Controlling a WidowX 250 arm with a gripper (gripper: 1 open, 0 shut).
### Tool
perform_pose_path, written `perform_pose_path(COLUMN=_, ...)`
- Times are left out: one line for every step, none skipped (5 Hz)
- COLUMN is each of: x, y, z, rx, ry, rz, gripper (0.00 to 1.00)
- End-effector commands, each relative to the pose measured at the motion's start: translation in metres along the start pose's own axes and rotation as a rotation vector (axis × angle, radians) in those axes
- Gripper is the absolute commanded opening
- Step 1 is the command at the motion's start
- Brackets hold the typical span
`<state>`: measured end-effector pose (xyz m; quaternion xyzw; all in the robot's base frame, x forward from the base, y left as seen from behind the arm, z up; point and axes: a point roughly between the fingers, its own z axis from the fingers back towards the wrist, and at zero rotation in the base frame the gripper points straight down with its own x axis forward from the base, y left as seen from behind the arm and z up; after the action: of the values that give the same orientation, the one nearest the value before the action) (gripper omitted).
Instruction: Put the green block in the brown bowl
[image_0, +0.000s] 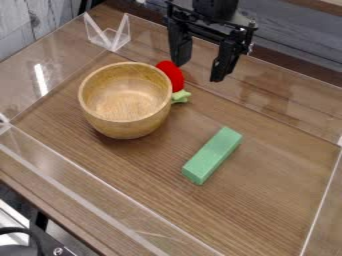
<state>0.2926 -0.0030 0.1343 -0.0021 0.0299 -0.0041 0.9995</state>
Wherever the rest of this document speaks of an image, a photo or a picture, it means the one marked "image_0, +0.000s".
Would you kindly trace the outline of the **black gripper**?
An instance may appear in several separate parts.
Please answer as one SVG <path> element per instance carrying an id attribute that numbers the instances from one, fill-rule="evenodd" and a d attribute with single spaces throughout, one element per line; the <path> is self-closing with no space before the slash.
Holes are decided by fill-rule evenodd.
<path id="1" fill-rule="evenodd" d="M 166 0 L 170 55 L 185 65 L 193 54 L 193 36 L 219 46 L 211 67 L 211 82 L 233 73 L 239 56 L 247 53 L 257 22 L 238 10 L 239 0 Z"/>

